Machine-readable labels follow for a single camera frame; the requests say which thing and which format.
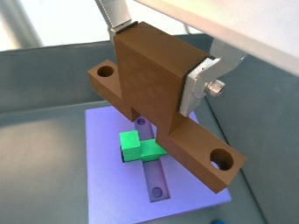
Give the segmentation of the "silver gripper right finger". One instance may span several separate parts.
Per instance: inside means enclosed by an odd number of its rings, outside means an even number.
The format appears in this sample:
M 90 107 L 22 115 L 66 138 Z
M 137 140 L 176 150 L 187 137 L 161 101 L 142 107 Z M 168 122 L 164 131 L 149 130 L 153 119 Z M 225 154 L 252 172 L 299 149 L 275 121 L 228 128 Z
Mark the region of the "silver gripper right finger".
M 188 116 L 205 95 L 217 97 L 225 84 L 219 77 L 231 72 L 247 57 L 247 53 L 217 39 L 212 40 L 207 58 L 188 73 L 181 93 L 180 114 Z

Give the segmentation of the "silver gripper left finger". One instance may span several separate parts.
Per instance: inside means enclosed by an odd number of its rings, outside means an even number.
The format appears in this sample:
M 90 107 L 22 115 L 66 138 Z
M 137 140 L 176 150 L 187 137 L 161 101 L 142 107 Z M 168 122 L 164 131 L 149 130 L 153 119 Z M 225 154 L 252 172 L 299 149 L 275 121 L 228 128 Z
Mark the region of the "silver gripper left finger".
M 114 42 L 114 36 L 137 24 L 130 18 L 126 0 L 94 0 L 94 2 L 106 23 L 109 40 Z

